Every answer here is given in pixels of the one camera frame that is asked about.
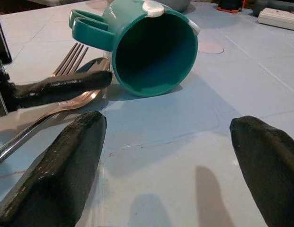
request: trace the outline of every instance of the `light blue table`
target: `light blue table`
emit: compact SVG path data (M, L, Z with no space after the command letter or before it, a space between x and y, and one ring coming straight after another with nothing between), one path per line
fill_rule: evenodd
M102 14L88 1L1 16L14 61L12 81L49 76L74 41L71 9ZM0 166L0 200L34 158L79 113L100 110L108 121L99 175L79 227L263 227L234 154L231 119L253 115L294 138L294 31L260 25L250 16L194 3L187 16L199 41L224 47L198 53L177 89L134 97L116 80L100 102L62 114ZM84 61L103 56L90 49ZM53 105L0 119L0 146Z

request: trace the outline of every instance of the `metal utensil handle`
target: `metal utensil handle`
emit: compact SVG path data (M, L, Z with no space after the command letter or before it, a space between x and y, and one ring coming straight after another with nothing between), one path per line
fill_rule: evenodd
M15 152L18 148L20 148L24 143L26 143L31 137L35 135L33 131L35 131L38 127L41 126L41 123L49 119L51 116L56 113L51 111L46 113L45 115L38 118L34 124L25 128L21 131L17 136L11 139L9 142L5 143L0 148L0 163L2 163L6 158L8 158L13 152Z

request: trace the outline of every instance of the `fork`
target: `fork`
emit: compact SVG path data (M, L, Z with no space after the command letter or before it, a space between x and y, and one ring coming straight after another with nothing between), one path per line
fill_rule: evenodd
M66 55L66 57L63 59L61 64L53 72L52 77L65 75L65 74L68 74L69 72L71 73L75 72L75 70L78 68L80 62L82 61L83 57L85 56L88 50L88 48L86 48L83 54L78 59L78 61L75 63L82 48L83 48L83 45L75 44L71 48L69 53ZM97 69L93 69L93 70L109 71L110 63L105 58L95 59L90 62L93 63L92 67L94 67L94 65L97 66ZM82 95L77 96L71 100L59 102L58 106L55 109L45 113L43 116L37 119L32 125L25 128L18 135L16 135L12 140L7 142L0 148L0 163L2 163L7 157L9 157L19 147L21 147L26 141L28 141L34 135L34 133L32 132L35 131L36 133L37 132L36 129L41 125L41 123L45 122L47 119L49 119L50 117L56 115L57 113L61 111L77 109L86 105L87 103L95 99L96 96L99 94L99 92L100 90L88 91L88 92L84 92Z

